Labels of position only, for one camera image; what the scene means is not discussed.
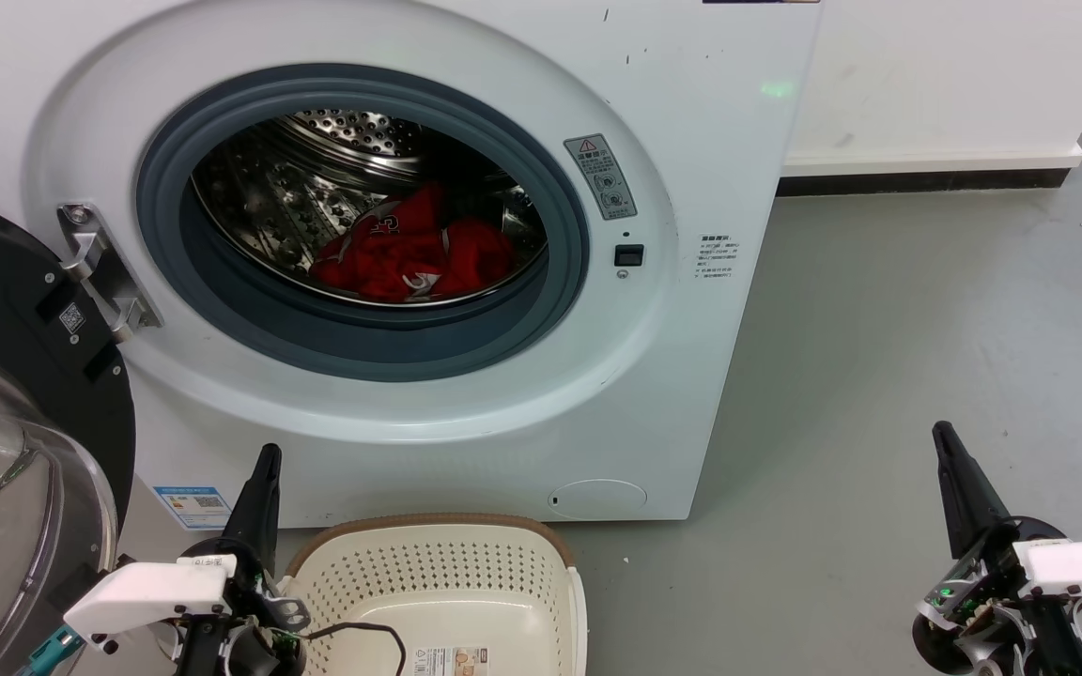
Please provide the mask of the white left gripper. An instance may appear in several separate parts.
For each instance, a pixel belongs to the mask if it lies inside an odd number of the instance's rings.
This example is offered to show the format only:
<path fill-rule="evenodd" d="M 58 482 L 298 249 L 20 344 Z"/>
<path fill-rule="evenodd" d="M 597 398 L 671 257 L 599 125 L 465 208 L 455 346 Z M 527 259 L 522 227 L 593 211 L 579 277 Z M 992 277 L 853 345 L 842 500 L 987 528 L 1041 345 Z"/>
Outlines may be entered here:
<path fill-rule="evenodd" d="M 63 617 L 64 629 L 96 650 L 142 626 L 175 629 L 177 651 L 229 651 L 233 642 L 270 650 L 270 634 L 308 628 L 309 608 L 287 596 L 274 565 L 282 504 L 282 449 L 263 445 L 222 536 L 207 539 L 173 564 L 120 564 Z"/>

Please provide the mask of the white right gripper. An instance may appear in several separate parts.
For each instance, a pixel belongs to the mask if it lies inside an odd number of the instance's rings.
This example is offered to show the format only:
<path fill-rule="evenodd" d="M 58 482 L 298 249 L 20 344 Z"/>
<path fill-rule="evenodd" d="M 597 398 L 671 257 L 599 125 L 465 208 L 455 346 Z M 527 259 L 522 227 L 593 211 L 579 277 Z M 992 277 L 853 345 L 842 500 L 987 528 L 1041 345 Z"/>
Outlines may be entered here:
<path fill-rule="evenodd" d="M 956 561 L 916 607 L 922 658 L 1082 658 L 1082 542 L 1010 511 L 949 421 L 933 424 Z"/>

